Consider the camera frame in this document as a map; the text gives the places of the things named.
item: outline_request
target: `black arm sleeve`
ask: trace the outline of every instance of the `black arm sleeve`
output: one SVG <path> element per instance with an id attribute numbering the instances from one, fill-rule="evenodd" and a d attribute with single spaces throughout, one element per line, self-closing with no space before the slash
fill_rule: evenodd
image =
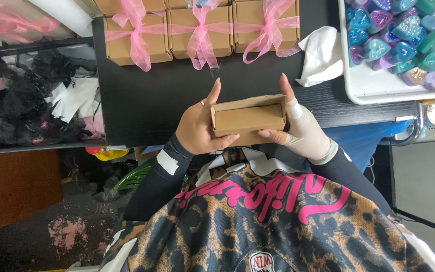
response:
<path id="1" fill-rule="evenodd" d="M 167 172 L 160 164 L 160 156 L 164 155 L 162 152 L 177 161 L 178 167 L 174 173 Z M 158 159 L 154 161 L 148 174 L 132 195 L 129 204 L 125 207 L 123 219 L 127 221 L 148 221 L 154 213 L 179 194 L 192 157 L 194 155 L 185 150 L 175 134 L 172 135 L 158 155 Z"/>
<path id="2" fill-rule="evenodd" d="M 351 189 L 355 193 L 373 201 L 384 214 L 390 214 L 391 208 L 384 196 L 357 169 L 355 164 L 348 160 L 343 149 L 339 148 L 335 157 L 328 163 L 323 165 L 310 163 L 310 166 L 314 174 Z"/>

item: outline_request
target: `woman's left hand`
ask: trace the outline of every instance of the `woman's left hand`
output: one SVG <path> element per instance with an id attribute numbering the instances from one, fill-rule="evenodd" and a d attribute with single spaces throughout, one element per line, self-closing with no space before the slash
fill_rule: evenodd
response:
<path id="1" fill-rule="evenodd" d="M 216 139 L 211 120 L 211 106 L 216 103 L 221 91 L 221 81 L 218 78 L 207 96 L 189 107 L 181 117 L 175 132 L 181 145 L 192 154 L 204 154 L 223 150 L 231 145 L 239 135 L 227 135 Z"/>

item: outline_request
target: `metal handle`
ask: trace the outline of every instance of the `metal handle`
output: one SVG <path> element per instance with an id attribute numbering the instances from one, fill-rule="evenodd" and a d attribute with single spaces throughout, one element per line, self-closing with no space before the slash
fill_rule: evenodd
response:
<path id="1" fill-rule="evenodd" d="M 403 140 L 398 140 L 394 137 L 384 138 L 380 140 L 378 144 L 389 146 L 406 146 L 415 143 L 419 139 L 424 129 L 424 107 L 420 102 L 417 102 L 417 112 L 417 116 L 414 116 L 414 129 L 409 137 Z"/>

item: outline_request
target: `black desk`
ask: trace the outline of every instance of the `black desk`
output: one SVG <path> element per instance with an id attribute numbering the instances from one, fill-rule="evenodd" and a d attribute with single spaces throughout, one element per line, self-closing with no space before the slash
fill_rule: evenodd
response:
<path id="1" fill-rule="evenodd" d="M 339 28 L 338 1 L 302 0 L 301 36 L 322 26 Z M 304 53 L 279 58 L 271 52 L 252 64 L 244 64 L 242 54 L 218 58 L 220 71 L 202 71 L 189 59 L 153 63 L 149 72 L 136 65 L 118 66 L 106 58 L 103 19 L 93 21 L 93 35 L 102 98 L 103 119 L 108 145 L 128 147 L 167 142 L 182 113 L 205 98 L 217 77 L 222 90 L 218 103 L 252 96 L 280 93 L 279 77 L 290 80 L 301 76 Z M 345 93 L 344 78 L 303 88 L 295 81 L 298 101 L 313 112 L 322 127 L 394 121 L 399 116 L 416 114 L 415 102 L 361 106 Z"/>

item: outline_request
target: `nim logo patch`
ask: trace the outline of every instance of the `nim logo patch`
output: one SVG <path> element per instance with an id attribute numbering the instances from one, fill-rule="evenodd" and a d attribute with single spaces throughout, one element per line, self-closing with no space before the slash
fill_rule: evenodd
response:
<path id="1" fill-rule="evenodd" d="M 251 272 L 275 272 L 273 256 L 268 252 L 258 251 L 249 257 Z"/>

